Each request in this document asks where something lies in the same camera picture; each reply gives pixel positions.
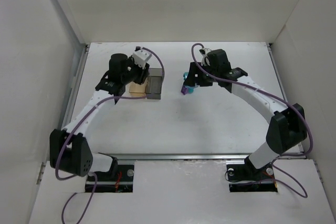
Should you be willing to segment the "teal lego brick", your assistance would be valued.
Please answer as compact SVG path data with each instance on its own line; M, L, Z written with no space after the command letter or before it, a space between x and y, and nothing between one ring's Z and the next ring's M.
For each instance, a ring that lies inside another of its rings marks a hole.
M196 88L198 88L198 86L188 87L189 94L193 93Z

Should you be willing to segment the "purple lego brick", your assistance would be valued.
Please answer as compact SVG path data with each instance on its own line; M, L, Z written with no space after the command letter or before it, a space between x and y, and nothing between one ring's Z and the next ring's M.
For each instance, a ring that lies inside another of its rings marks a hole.
M189 87L183 85L182 88L181 88L181 94L183 94L183 95L189 94Z

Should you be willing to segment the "round teal printed lego tile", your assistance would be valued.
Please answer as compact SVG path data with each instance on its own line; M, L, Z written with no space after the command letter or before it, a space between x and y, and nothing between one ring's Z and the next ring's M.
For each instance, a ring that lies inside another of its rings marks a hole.
M185 81L187 78L188 78L188 72L185 72L185 73L183 74L183 81Z

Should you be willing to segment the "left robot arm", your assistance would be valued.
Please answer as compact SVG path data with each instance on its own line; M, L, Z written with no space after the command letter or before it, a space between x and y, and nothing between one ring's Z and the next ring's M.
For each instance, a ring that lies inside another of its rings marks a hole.
M103 152L93 153L89 140L105 117L120 99L125 99L126 86L134 82L143 84L149 75L149 59L152 54L138 48L131 56L113 54L109 69L95 87L95 91L82 111L62 129L54 129L49 137L50 165L71 177L85 177L89 173L101 173L113 177L118 161Z

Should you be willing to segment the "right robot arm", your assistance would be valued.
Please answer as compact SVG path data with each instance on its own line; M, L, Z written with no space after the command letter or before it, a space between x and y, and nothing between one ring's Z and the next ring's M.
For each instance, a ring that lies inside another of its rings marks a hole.
M248 155L242 164L227 165L229 182L258 181L273 178L272 161L307 138L304 109L288 105L284 99L267 93L242 68L232 68L226 51L200 49L202 61L190 63L183 76L183 95L197 87L217 83L254 108L268 123L265 142Z

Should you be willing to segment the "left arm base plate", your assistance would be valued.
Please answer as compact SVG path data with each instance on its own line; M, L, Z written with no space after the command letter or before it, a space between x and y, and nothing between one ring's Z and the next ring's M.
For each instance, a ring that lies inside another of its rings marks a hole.
M95 193L132 193L134 180L134 163L122 162L118 164L117 171L113 177L96 172L97 185Z

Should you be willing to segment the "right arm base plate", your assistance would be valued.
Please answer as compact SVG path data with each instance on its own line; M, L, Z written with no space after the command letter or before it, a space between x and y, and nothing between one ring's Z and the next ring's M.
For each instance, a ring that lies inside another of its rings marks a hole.
M277 193L274 170L269 163L261 169L253 169L246 164L226 165L225 179L231 193Z

